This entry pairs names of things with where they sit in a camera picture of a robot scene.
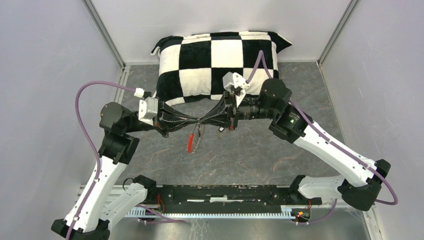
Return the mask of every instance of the black wire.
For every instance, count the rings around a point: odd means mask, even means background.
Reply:
[[[125,179],[122,183],[122,188],[123,188],[124,191],[125,191],[125,182],[128,181],[129,179],[134,181],[134,178],[132,178],[132,177],[128,177],[127,179]]]

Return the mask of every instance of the cushion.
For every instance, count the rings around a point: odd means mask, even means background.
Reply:
[[[291,45],[271,31],[164,37],[151,51],[160,62],[156,96],[170,106],[204,98],[219,100],[224,92],[223,76],[232,72],[248,79],[260,50],[270,74],[278,78],[277,54]],[[246,94],[258,95],[267,79],[260,63]]]

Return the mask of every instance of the checkered pillow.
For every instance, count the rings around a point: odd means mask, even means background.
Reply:
[[[292,43],[275,32],[216,32],[162,38],[151,51],[160,59],[157,96],[168,105],[219,100],[224,92],[223,76],[239,73],[249,78],[258,53],[263,51],[270,74],[278,78],[277,53]],[[248,95],[258,95],[268,79],[259,64]]]

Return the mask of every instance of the cable connector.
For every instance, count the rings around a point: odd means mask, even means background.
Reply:
[[[145,90],[143,88],[137,87],[134,92],[134,96],[137,98],[143,98],[145,95]]]

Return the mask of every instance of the robotic arm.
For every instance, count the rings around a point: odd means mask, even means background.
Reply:
[[[101,174],[95,179],[96,170],[93,171],[88,182],[95,181],[95,186],[91,186],[92,189],[86,187],[65,219],[55,220],[51,229],[65,237],[68,229],[72,228],[69,239],[73,240],[106,240],[113,227],[134,206],[156,197],[156,182],[140,175],[134,178],[123,194],[104,206],[114,183],[130,163],[140,141],[127,133],[155,130],[167,138],[169,133],[191,124],[213,125],[233,131],[239,121],[254,119],[271,119],[269,130],[274,135],[308,150],[341,174],[316,178],[299,175],[290,186],[290,191],[298,197],[290,193],[288,198],[301,198],[302,201],[342,198],[356,209],[367,211],[371,208],[381,190],[382,181],[370,169],[385,178],[391,167],[387,161],[374,161],[359,155],[326,133],[310,116],[304,115],[312,123],[311,126],[302,117],[303,112],[300,113],[290,104],[292,92],[280,79],[266,80],[257,97],[246,96],[245,89],[249,84],[241,75],[228,73],[223,80],[227,91],[217,105],[201,118],[181,113],[144,91],[144,99],[140,100],[137,111],[130,111],[116,102],[106,104],[101,110],[99,124],[105,131],[98,151]],[[335,144],[360,158],[367,167],[346,155]],[[79,217],[74,217],[81,205],[83,208]]]

